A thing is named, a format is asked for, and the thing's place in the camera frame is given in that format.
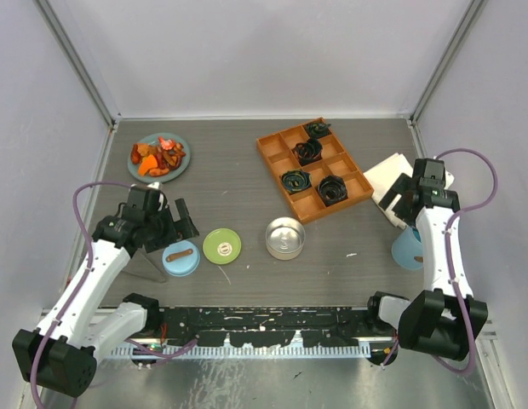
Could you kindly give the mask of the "blue cylindrical lunch container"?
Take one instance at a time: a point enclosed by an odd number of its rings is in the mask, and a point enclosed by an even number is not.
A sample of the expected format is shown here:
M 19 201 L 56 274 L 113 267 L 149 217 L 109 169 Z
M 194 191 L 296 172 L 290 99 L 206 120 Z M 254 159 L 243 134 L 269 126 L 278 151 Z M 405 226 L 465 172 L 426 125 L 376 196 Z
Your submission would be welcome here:
M 418 270 L 423 268 L 422 241 L 414 228 L 407 227 L 394 240 L 391 253 L 394 261 L 402 268 Z

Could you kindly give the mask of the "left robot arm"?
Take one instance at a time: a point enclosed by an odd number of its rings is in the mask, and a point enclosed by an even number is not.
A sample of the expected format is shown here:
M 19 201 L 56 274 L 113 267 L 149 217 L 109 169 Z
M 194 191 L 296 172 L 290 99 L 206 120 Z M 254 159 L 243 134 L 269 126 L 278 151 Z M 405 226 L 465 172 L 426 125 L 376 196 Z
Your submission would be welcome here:
M 22 377 L 72 398 L 90 386 L 97 366 L 120 343 L 162 327 L 158 300 L 131 293 L 101 323 L 90 321 L 119 273 L 139 249 L 160 251 L 199 232 L 184 199 L 174 220 L 164 194 L 134 187 L 118 213 L 96 224 L 89 250 L 58 302 L 33 331 L 20 330 L 12 347 Z

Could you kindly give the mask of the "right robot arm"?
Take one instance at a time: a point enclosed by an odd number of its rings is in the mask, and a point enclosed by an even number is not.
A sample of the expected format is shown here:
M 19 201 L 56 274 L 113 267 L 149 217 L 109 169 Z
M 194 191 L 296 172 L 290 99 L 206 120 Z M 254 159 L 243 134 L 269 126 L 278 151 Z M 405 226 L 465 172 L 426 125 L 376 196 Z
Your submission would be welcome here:
M 447 360 L 475 362 L 475 339 L 488 318 L 485 302 L 475 300 L 464 272 L 458 238 L 457 193 L 443 176 L 401 174 L 379 203 L 419 233 L 424 281 L 409 300 L 378 291 L 368 301 L 365 325 L 374 335 L 393 329 L 404 349 Z

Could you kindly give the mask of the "pile of food pieces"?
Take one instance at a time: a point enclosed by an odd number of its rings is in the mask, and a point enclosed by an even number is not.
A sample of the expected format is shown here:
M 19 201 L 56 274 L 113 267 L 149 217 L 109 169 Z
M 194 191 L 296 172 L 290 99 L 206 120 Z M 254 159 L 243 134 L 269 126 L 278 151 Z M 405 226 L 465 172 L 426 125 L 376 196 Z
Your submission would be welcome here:
M 135 143 L 129 155 L 129 164 L 134 166 L 140 178 L 172 176 L 187 161 L 184 145 L 175 139 L 159 135 L 150 141 Z

